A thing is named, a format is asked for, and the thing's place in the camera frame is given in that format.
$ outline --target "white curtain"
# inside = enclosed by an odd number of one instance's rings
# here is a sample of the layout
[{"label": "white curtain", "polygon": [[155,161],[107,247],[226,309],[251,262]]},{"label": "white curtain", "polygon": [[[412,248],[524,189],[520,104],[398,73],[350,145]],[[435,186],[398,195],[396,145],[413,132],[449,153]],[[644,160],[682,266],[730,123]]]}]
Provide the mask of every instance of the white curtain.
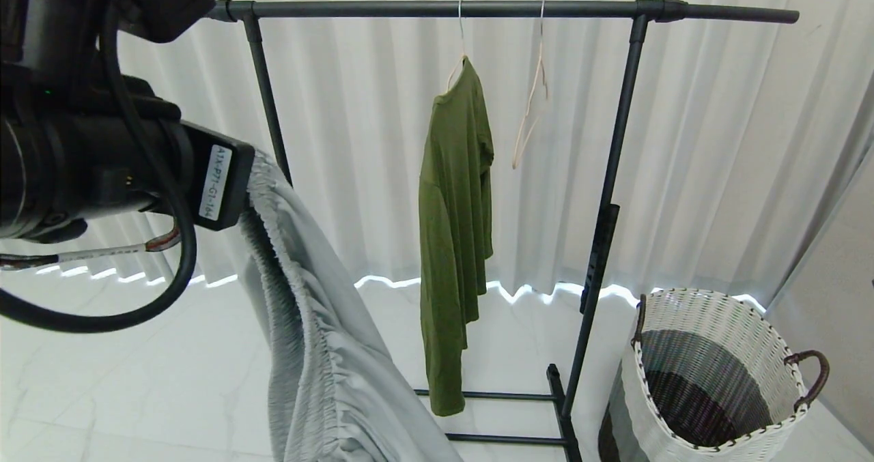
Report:
[{"label": "white curtain", "polygon": [[[868,137],[854,126],[871,114],[862,101],[874,71],[874,1],[684,1],[795,8],[802,17],[794,25],[650,25],[605,284],[703,286],[767,303]],[[297,191],[353,275],[418,276],[421,150],[432,100],[462,49],[458,20],[260,24]],[[544,29],[552,100],[512,170],[537,21],[464,21],[496,145],[490,273],[511,291],[529,284],[548,293],[556,281],[584,278],[630,20],[550,18]],[[201,20],[167,45],[124,37],[122,67],[188,120],[271,149],[242,24]],[[139,214],[109,218],[64,247],[143,240],[166,225]],[[235,231],[199,232],[199,272],[209,281],[234,273],[236,239]],[[177,255],[106,259],[89,270],[156,279],[175,269]]]}]

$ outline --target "white and gray basket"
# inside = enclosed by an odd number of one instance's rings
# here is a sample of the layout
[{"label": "white and gray basket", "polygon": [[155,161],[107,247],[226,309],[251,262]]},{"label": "white and gray basket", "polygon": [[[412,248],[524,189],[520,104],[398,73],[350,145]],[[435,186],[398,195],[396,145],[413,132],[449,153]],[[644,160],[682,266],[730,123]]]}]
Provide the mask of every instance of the white and gray basket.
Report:
[{"label": "white and gray basket", "polygon": [[[819,360],[805,392],[797,363]],[[600,434],[603,462],[770,460],[828,378],[752,307],[715,292],[640,297]]]}]

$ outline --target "basket handle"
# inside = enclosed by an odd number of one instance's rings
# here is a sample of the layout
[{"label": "basket handle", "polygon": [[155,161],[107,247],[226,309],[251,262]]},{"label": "basket handle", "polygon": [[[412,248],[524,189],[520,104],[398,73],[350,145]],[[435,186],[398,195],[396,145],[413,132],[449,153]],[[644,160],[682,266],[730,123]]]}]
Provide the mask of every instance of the basket handle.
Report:
[{"label": "basket handle", "polygon": [[634,347],[636,342],[641,342],[643,340],[643,321],[646,320],[647,316],[646,294],[640,294],[640,302],[637,303],[637,310],[639,311],[637,314],[637,327],[634,328],[634,336],[631,338],[631,347]]},{"label": "basket handle", "polygon": [[812,356],[817,357],[820,362],[820,375],[817,378],[817,381],[814,382],[813,386],[808,390],[808,394],[806,396],[800,397],[800,399],[795,401],[795,410],[802,404],[806,404],[810,407],[810,403],[814,402],[815,399],[819,396],[822,388],[825,387],[825,382],[828,380],[828,373],[831,371],[831,366],[828,366],[828,360],[825,357],[825,354],[820,353],[815,350],[802,351],[800,353],[790,354],[783,359],[783,363],[789,365],[790,363],[799,363],[803,360],[806,360]]}]

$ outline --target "black clothes rack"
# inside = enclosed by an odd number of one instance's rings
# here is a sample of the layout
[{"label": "black clothes rack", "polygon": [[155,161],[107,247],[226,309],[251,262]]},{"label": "black clothes rack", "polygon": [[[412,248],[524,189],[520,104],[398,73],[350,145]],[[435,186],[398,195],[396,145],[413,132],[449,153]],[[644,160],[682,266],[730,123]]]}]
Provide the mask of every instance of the black clothes rack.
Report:
[{"label": "black clothes rack", "polygon": [[[634,93],[634,80],[643,50],[647,25],[650,21],[669,23],[684,18],[715,18],[715,20],[745,20],[756,23],[795,23],[799,12],[775,10],[771,8],[720,7],[720,5],[691,5],[680,0],[638,0],[638,1],[228,1],[216,2],[209,13],[215,20],[234,23],[242,20],[246,27],[246,38],[252,48],[252,58],[276,160],[282,173],[291,182],[285,145],[282,141],[279,115],[270,86],[270,76],[259,18],[331,18],[331,17],[422,17],[422,18],[631,18],[631,35],[628,42],[628,60],[622,79],[616,121],[612,130],[612,141],[606,164],[602,197],[598,208],[598,219],[589,255],[586,282],[580,297],[580,312],[583,314],[580,337],[571,377],[567,390],[562,387],[559,369],[551,364],[546,369],[550,394],[515,394],[504,392],[465,392],[468,399],[499,399],[508,401],[550,402],[555,406],[559,422],[559,437],[507,437],[496,435],[475,435],[469,433],[447,433],[453,441],[468,441],[500,444],[533,444],[534,446],[561,446],[568,462],[581,462],[580,446],[571,422],[571,408],[577,394],[580,372],[595,309],[598,306],[598,292],[608,262],[612,235],[616,228],[619,205],[611,203],[612,189],[616,182],[622,139]],[[427,390],[416,390],[419,396],[427,396]]]}]

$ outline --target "wire hanger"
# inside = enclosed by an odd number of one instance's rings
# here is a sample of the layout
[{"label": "wire hanger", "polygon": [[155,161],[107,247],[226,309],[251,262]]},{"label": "wire hanger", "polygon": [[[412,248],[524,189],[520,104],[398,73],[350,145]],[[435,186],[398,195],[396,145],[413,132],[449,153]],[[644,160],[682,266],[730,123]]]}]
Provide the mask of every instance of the wire hanger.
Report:
[{"label": "wire hanger", "polygon": [[446,79],[446,91],[449,92],[449,89],[452,88],[452,77],[455,76],[455,71],[458,70],[459,66],[464,64],[464,58],[468,57],[468,53],[464,51],[464,23],[462,22],[462,1],[458,1],[458,29],[462,31],[462,57],[458,59],[458,63],[455,64],[455,68],[452,68],[452,72],[449,73],[449,78]]},{"label": "wire hanger", "polygon": [[522,117],[522,122],[519,123],[519,132],[516,133],[516,146],[513,147],[513,169],[519,166],[519,162],[522,161],[522,154],[525,153],[525,147],[528,145],[528,140],[531,138],[531,133],[534,131],[534,127],[537,125],[537,121],[540,120],[540,116],[543,114],[543,110],[534,117],[534,122],[531,123],[531,127],[528,128],[528,132],[525,133],[525,138],[522,139],[522,129],[525,127],[525,121],[528,119],[528,114],[531,113],[531,100],[534,98],[534,90],[537,88],[537,77],[541,76],[544,83],[544,100],[549,101],[549,86],[546,84],[546,70],[544,70],[544,9],[546,9],[546,0],[544,0],[540,4],[540,47],[537,53],[537,69],[534,72],[534,82],[531,83],[531,92],[528,94],[528,105],[525,107],[525,115]]}]

